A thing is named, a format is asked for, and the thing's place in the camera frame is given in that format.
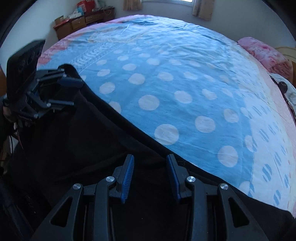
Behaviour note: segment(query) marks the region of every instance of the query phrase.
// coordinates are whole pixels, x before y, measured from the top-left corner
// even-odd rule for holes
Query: metal bolt
[[[220,184],[220,187],[223,189],[223,190],[227,190],[228,189],[228,185],[226,183],[221,183]]]
[[[80,188],[81,188],[81,184],[80,183],[76,183],[76,184],[73,185],[73,189],[74,190],[78,190]]]
[[[107,182],[113,182],[115,180],[115,178],[114,177],[112,177],[112,176],[108,176],[108,177],[106,177],[106,181]]]
[[[189,177],[187,177],[187,181],[188,182],[190,182],[190,183],[193,183],[193,182],[195,182],[195,177],[193,177],[193,176],[189,176]]]

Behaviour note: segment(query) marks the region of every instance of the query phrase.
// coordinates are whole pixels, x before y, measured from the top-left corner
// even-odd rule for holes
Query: black fabric
[[[176,205],[172,196],[165,162],[172,152],[119,115],[87,85],[80,91],[59,94],[71,97],[76,110],[49,114],[36,126],[24,129],[24,152],[18,145],[10,162],[14,184],[24,192],[39,192],[53,207],[74,183],[97,183],[122,165],[127,154],[133,154],[135,169],[128,200],[114,210],[117,240],[183,240],[187,206]],[[179,165],[204,183],[223,182],[175,156]],[[285,235],[294,221],[289,212],[233,189],[270,241]]]

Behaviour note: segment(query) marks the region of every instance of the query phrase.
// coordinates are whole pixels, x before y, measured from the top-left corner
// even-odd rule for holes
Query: white wall
[[[295,47],[296,42],[279,16],[262,0],[215,0],[211,21],[204,21],[192,15],[192,6],[144,1],[141,11],[123,11],[123,0],[107,0],[115,6],[116,17],[134,14],[148,14],[180,19],[222,33],[238,41],[252,36],[272,47]]]
[[[44,51],[58,39],[53,29],[54,20],[68,16],[80,0],[37,0],[16,22],[0,48],[0,65],[6,73],[8,58],[35,39],[46,39]]]

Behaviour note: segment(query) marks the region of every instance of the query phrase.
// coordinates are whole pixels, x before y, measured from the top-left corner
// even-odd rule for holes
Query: beige curtain
[[[142,9],[142,0],[124,0],[123,10],[141,10]]]
[[[215,0],[194,0],[192,15],[210,21]]]

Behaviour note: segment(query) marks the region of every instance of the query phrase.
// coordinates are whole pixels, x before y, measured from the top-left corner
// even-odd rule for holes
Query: bed
[[[63,63],[162,145],[296,216],[294,119],[266,69],[236,42],[180,20],[135,15],[67,36],[38,68]]]

